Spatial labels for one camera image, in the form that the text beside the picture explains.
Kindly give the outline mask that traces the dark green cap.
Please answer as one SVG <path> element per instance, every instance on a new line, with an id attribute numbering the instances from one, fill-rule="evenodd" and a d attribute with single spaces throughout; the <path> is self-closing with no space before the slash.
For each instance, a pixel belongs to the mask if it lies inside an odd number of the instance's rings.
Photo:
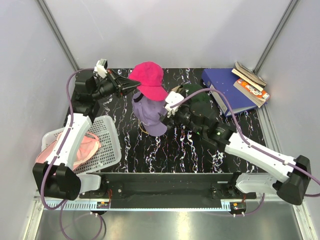
<path id="1" fill-rule="evenodd" d="M 183 95 L 188 97 L 198 90 L 202 90 L 203 87 L 199 84 L 192 83 L 184 84 L 183 89 Z M 210 103 L 210 96 L 205 92 L 200 92 L 193 96 L 187 101 L 187 103 L 190 106 L 191 111 L 198 115 L 209 117 L 213 113 Z"/>

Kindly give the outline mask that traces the red mesh cap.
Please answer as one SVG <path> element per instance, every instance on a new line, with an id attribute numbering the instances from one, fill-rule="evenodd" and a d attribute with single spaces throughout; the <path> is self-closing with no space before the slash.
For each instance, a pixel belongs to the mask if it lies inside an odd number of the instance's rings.
<path id="1" fill-rule="evenodd" d="M 152 101 L 163 101 L 168 96 L 163 88 L 163 69 L 152 61 L 142 62 L 136 65 L 128 78 L 140 82 L 137 89 Z"/>

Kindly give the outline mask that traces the beige baseball cap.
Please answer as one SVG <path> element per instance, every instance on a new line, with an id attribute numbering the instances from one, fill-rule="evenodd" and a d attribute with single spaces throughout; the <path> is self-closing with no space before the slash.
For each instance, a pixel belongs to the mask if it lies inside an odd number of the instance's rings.
<path id="1" fill-rule="evenodd" d="M 183 85 L 178 85 L 178 86 L 172 88 L 171 91 L 178 93 L 178 94 L 182 94 L 182 92 L 184 91 L 184 87 L 183 87 Z"/>

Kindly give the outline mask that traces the purple cap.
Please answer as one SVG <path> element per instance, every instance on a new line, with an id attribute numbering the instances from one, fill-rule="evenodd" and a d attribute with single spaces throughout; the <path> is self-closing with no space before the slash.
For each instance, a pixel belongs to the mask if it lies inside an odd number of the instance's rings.
<path id="1" fill-rule="evenodd" d="M 141 121 L 149 135 L 159 137 L 166 133 L 168 128 L 160 120 L 167 113 L 164 100 L 150 100 L 138 91 L 133 95 L 131 103 L 135 117 Z"/>

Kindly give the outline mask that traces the pink cap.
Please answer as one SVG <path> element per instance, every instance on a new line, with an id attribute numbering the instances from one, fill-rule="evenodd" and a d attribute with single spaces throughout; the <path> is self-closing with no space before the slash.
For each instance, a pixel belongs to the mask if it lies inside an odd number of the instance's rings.
<path id="1" fill-rule="evenodd" d="M 57 141 L 60 139 L 62 133 L 60 133 L 56 140 L 53 141 L 48 147 L 46 147 L 36 158 L 36 163 L 44 163 L 50 153 L 53 151 L 54 147 L 57 144 Z M 75 170 L 80 165 L 84 164 L 86 161 L 91 159 L 96 152 L 101 148 L 99 137 L 91 132 L 87 132 L 83 137 L 79 149 L 76 153 L 76 159 L 73 163 L 73 170 Z"/>

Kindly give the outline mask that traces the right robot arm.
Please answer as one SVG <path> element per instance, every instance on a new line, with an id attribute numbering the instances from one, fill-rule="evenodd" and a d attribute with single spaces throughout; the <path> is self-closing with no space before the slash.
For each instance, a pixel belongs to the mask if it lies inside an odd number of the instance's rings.
<path id="1" fill-rule="evenodd" d="M 234 173 L 222 190 L 232 198 L 244 194 L 274 194 L 283 201 L 302 204 L 311 177 L 310 160 L 275 152 L 242 135 L 234 126 L 217 119 L 216 112 L 201 103 L 182 104 L 160 110 L 165 125 L 184 125 L 210 148 L 239 157 L 264 170 L 264 173 Z"/>

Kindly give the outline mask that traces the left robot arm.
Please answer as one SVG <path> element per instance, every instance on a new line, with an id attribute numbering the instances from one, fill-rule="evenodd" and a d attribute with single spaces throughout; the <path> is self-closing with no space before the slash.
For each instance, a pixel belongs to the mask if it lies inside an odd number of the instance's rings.
<path id="1" fill-rule="evenodd" d="M 74 162 L 81 142 L 97 116 L 98 101 L 113 94 L 124 97 L 140 86 L 140 82 L 110 69 L 84 68 L 70 78 L 75 79 L 75 86 L 73 95 L 67 95 L 66 126 L 50 155 L 43 163 L 35 163 L 32 169 L 43 202 L 46 197 L 73 201 L 88 191 L 97 198 L 108 193 L 108 186 L 99 175 L 74 173 Z"/>

